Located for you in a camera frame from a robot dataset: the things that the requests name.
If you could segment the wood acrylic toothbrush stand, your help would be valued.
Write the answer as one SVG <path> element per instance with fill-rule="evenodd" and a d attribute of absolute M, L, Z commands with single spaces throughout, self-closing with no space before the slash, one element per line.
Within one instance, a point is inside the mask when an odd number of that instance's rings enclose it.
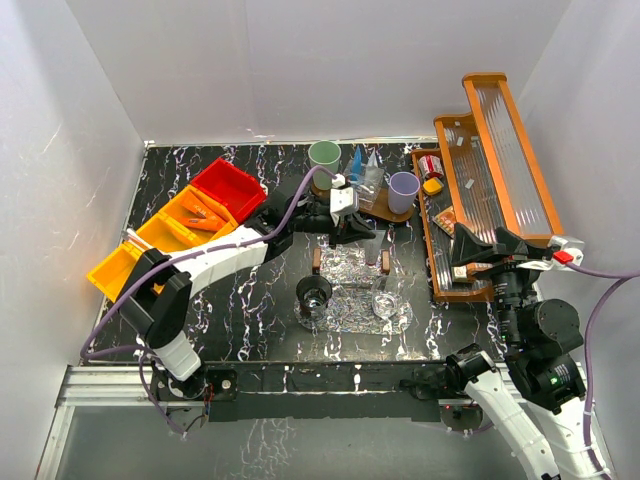
<path fill-rule="evenodd" d="M 316 247 L 312 253 L 312 272 L 333 286 L 368 288 L 380 277 L 389 275 L 391 267 L 387 251 L 380 252 L 376 263 L 369 265 L 363 248 Z"/>

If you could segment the purple plastic cup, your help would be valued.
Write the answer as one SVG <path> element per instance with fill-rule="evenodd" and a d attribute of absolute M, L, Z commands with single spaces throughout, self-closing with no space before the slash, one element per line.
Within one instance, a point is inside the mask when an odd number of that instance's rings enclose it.
<path fill-rule="evenodd" d="M 388 207 L 394 214 L 406 213 L 420 190 L 419 178 L 410 172 L 397 172 L 389 179 Z"/>

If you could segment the blue toothpaste tube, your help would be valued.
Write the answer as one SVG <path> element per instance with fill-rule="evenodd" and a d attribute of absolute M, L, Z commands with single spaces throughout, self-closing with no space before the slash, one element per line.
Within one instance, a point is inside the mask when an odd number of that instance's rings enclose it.
<path fill-rule="evenodd" d="M 360 146 L 356 146 L 356 150 L 354 152 L 353 160 L 351 163 L 351 168 L 349 172 L 349 180 L 352 183 L 358 183 L 361 180 L 362 176 L 362 152 Z"/>

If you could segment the silver toothpaste tube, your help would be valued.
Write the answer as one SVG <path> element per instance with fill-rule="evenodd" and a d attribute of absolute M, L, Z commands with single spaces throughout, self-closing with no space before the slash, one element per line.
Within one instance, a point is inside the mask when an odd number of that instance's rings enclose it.
<path fill-rule="evenodd" d="M 367 172 L 373 171 L 374 169 L 378 169 L 378 156 L 377 151 L 373 150 L 368 157 L 368 161 L 366 164 Z"/>

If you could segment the black cup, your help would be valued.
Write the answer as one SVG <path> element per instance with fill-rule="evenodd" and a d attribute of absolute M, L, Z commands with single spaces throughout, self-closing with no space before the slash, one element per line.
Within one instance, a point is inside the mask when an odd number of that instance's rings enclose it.
<path fill-rule="evenodd" d="M 312 274 L 302 278 L 296 286 L 301 317 L 317 319 L 323 316 L 332 295 L 332 285 L 325 277 Z"/>

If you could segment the clear drinking glass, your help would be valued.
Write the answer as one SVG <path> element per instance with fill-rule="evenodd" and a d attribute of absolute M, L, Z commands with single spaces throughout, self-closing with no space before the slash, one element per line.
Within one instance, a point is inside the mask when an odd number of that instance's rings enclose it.
<path fill-rule="evenodd" d="M 381 276 L 375 280 L 371 288 L 371 304 L 373 313 L 389 320 L 401 310 L 404 279 L 396 276 Z"/>

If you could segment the green plastic cup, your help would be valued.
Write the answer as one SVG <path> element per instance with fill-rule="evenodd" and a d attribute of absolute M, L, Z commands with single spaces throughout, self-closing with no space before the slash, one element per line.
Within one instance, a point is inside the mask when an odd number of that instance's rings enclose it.
<path fill-rule="evenodd" d="M 308 149 L 311 166 L 315 167 L 320 165 L 332 174 L 338 172 L 341 154 L 341 147 L 332 141 L 318 141 L 313 143 Z M 332 178 L 323 171 L 317 171 L 313 175 L 313 183 L 318 190 L 330 190 L 332 187 Z"/>

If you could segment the orange toothpaste tube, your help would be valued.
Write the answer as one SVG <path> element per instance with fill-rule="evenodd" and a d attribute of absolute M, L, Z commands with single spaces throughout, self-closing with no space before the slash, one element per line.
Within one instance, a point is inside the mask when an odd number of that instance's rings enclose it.
<path fill-rule="evenodd" d="M 181 206 L 193 214 L 193 217 L 184 217 L 180 222 L 190 228 L 217 232 L 220 231 L 226 221 L 214 211 L 209 209 L 197 197 L 189 197 L 181 202 Z"/>

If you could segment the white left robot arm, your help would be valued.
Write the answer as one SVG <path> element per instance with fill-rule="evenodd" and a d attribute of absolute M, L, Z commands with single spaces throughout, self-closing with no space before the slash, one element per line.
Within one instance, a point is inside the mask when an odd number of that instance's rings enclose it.
<path fill-rule="evenodd" d="M 309 191 L 311 182 L 310 175 L 290 179 L 217 240 L 171 254 L 153 248 L 136 262 L 114 307 L 142 336 L 182 397 L 197 398 L 207 383 L 201 357 L 184 331 L 193 296 L 282 255 L 298 232 L 326 235 L 331 246 L 373 238 L 372 228 L 358 213 L 357 190 L 348 180 L 337 175 L 326 198 Z"/>

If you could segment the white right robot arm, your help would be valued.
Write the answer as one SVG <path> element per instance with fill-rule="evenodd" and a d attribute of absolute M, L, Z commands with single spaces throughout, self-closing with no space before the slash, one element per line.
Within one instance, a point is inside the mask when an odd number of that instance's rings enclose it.
<path fill-rule="evenodd" d="M 447 388 L 482 409 L 528 478 L 609 479 L 587 386 L 571 356 L 584 344 L 579 314 L 564 300 L 537 299 L 533 288 L 546 271 L 580 266 L 584 244 L 554 235 L 540 247 L 504 227 L 494 235 L 487 243 L 456 224 L 451 263 L 483 265 L 475 276 L 492 286 L 506 368 L 471 344 L 447 357 Z"/>

